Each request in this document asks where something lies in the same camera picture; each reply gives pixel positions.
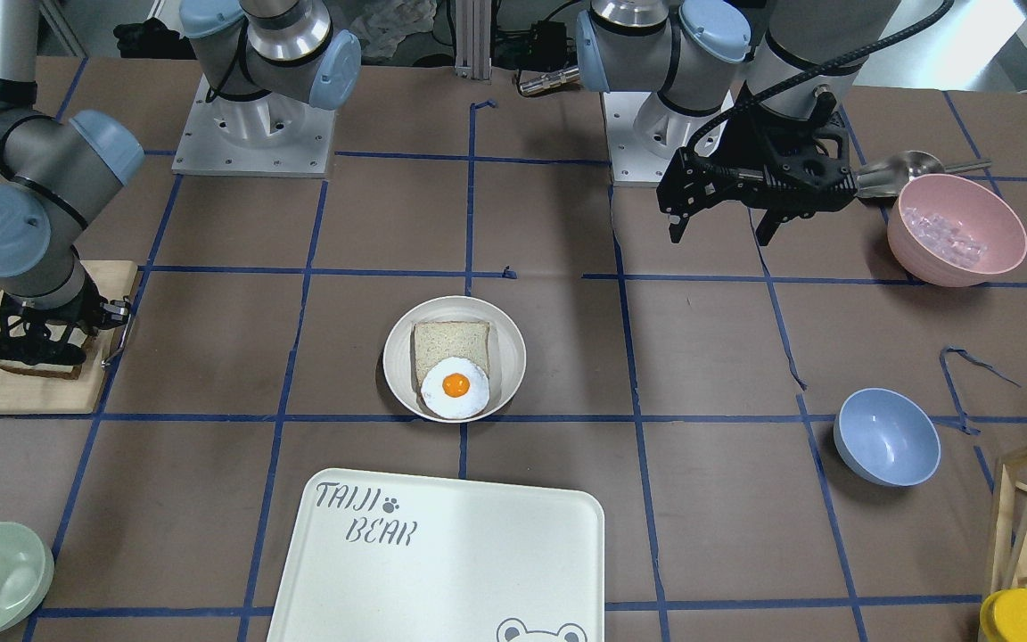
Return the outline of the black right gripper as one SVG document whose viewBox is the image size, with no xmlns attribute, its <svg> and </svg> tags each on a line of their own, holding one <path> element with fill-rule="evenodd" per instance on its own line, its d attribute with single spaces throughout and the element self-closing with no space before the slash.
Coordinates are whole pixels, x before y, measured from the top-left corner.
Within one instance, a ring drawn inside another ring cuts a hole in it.
<svg viewBox="0 0 1027 642">
<path fill-rule="evenodd" d="M 85 285 L 69 303 L 38 309 L 12 295 L 0 306 L 0 360 L 26 366 L 80 366 L 86 361 L 82 347 L 70 344 L 70 334 L 97 337 L 121 328 L 132 317 L 128 296 L 109 300 L 96 285 Z"/>
</svg>

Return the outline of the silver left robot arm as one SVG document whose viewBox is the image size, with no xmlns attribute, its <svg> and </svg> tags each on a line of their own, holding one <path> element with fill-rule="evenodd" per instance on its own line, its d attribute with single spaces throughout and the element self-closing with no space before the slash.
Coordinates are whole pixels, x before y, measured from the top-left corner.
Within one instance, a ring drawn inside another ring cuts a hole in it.
<svg viewBox="0 0 1027 642">
<path fill-rule="evenodd" d="M 592 1 L 575 21 L 591 91 L 640 91 L 636 133 L 667 160 L 669 235 L 738 201 L 767 246 L 795 218 L 838 212 L 859 189 L 841 105 L 896 1 Z"/>
</svg>

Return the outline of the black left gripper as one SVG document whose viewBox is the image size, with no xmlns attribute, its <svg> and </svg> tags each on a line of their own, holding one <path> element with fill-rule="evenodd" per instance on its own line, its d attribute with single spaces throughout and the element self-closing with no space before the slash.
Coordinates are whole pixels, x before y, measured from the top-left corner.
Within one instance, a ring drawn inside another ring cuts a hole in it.
<svg viewBox="0 0 1027 642">
<path fill-rule="evenodd" d="M 729 119 L 708 157 L 693 144 L 673 152 L 656 188 L 669 217 L 669 236 L 680 244 L 693 215 L 725 201 L 762 209 L 755 242 L 766 247 L 796 217 L 836 212 L 855 200 L 855 172 L 838 97 L 819 90 L 804 119 L 753 105 Z"/>
</svg>

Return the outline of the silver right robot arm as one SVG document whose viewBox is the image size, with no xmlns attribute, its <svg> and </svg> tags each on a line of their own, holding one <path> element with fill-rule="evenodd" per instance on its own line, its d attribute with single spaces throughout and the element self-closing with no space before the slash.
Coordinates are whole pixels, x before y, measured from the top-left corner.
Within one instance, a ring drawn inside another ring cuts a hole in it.
<svg viewBox="0 0 1027 642">
<path fill-rule="evenodd" d="M 145 151 L 110 115 L 61 122 L 34 107 L 39 17 L 37 1 L 0 1 L 0 361 L 73 368 L 86 361 L 74 334 L 132 317 L 127 298 L 99 292 L 75 240 Z M 183 1 L 178 18 L 213 122 L 236 149 L 283 149 L 353 93 L 360 41 L 324 1 Z"/>
</svg>

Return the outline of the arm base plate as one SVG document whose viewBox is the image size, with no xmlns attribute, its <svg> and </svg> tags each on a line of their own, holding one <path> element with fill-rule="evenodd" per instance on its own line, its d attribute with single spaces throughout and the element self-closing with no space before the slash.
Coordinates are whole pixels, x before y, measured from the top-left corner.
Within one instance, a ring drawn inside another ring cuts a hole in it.
<svg viewBox="0 0 1027 642">
<path fill-rule="evenodd" d="M 208 90 L 201 78 L 172 162 L 176 174 L 326 177 L 337 113 L 282 95 L 208 102 Z"/>
<path fill-rule="evenodd" d="M 673 112 L 659 96 L 645 91 L 602 93 L 604 133 L 617 187 L 654 187 L 674 151 L 688 142 L 705 117 Z"/>
</svg>

